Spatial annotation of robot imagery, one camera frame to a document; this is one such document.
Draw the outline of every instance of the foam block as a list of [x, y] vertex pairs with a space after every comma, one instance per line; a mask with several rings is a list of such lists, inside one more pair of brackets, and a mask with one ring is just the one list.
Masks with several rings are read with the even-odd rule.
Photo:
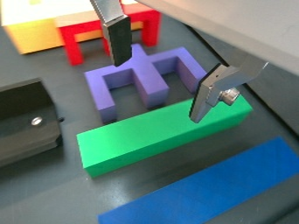
[[[78, 15], [72, 23], [89, 18], [89, 14], [97, 17], [89, 1], [76, 0], [1, 0], [1, 26], [13, 42], [20, 54], [37, 52], [57, 46], [62, 46], [60, 31], [56, 28], [56, 17], [72, 18]], [[141, 22], [130, 25], [132, 30], [141, 29]], [[101, 38], [98, 30], [76, 35], [76, 40]]]
[[85, 72], [89, 92], [104, 123], [117, 119], [109, 89], [134, 83], [142, 103], [150, 108], [162, 104], [168, 95], [161, 74], [176, 72], [190, 93], [205, 75], [182, 47], [148, 56], [140, 45], [132, 45], [132, 53], [132, 59], [121, 66], [106, 66]]
[[[158, 39], [160, 30], [160, 13], [141, 5], [140, 3], [122, 4], [124, 13], [130, 18], [130, 23], [142, 22], [141, 40], [146, 46], [154, 46]], [[68, 56], [69, 64], [78, 65], [82, 63], [80, 46], [76, 35], [84, 32], [101, 30], [98, 17], [94, 11], [70, 14], [54, 18], [56, 25], [60, 29], [60, 36], [64, 42], [64, 49]], [[102, 38], [104, 49], [108, 54], [108, 42]]]
[[82, 168], [90, 177], [130, 165], [229, 127], [245, 118], [250, 107], [240, 96], [209, 111], [200, 123], [188, 117], [192, 100], [77, 134]]
[[204, 223], [299, 172], [277, 138], [97, 217], [100, 224]]

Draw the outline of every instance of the gray table surface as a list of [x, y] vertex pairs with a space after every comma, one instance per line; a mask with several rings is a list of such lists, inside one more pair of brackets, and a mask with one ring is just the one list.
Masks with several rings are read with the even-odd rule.
[[[134, 43], [140, 42], [138, 34], [134, 31]], [[0, 223], [96, 224], [97, 214], [273, 137], [283, 137], [299, 152], [297, 138], [241, 87], [253, 112], [236, 128], [90, 179], [81, 169], [76, 134], [102, 125], [82, 75], [85, 71], [109, 65], [98, 40], [80, 44], [85, 59], [80, 66], [69, 66], [61, 47], [18, 55], [2, 28], [0, 46], [0, 87], [41, 77], [58, 116], [65, 118], [60, 124], [64, 145], [0, 168]], [[184, 25], [164, 16], [160, 44], [145, 51], [157, 53], [177, 46], [186, 48], [206, 71], [216, 65], [217, 60]], [[164, 78], [170, 87], [166, 105], [192, 97], [173, 73]], [[146, 111], [133, 86], [113, 90], [112, 95], [120, 120]], [[268, 223], [277, 220], [297, 204], [297, 184], [299, 178], [293, 177], [210, 223]], [[256, 205], [265, 207], [267, 212], [260, 213]]]

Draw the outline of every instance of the red block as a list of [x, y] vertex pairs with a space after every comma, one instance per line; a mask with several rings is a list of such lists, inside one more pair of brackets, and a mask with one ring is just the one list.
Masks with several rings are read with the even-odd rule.
[[[122, 10], [130, 17], [130, 23], [142, 22], [141, 40], [146, 46], [154, 46], [158, 39], [160, 13], [140, 3], [122, 4]], [[100, 21], [97, 19], [94, 21], [64, 25], [60, 26], [58, 29], [69, 63], [76, 66], [82, 63], [82, 57], [80, 53], [80, 45], [74, 39], [74, 35], [82, 32], [101, 30]], [[108, 41], [104, 38], [102, 45], [105, 53], [108, 54]]]

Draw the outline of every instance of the purple e-shaped block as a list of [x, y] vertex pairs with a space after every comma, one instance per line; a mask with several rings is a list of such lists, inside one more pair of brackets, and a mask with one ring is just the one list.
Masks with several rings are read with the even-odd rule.
[[162, 74], [176, 72], [192, 93], [205, 75], [201, 66], [182, 47], [148, 56], [142, 47], [134, 44], [132, 55], [132, 59], [118, 67], [106, 66], [85, 72], [90, 95], [104, 123], [117, 118], [109, 89], [134, 84], [144, 105], [150, 108], [162, 104], [168, 95]]

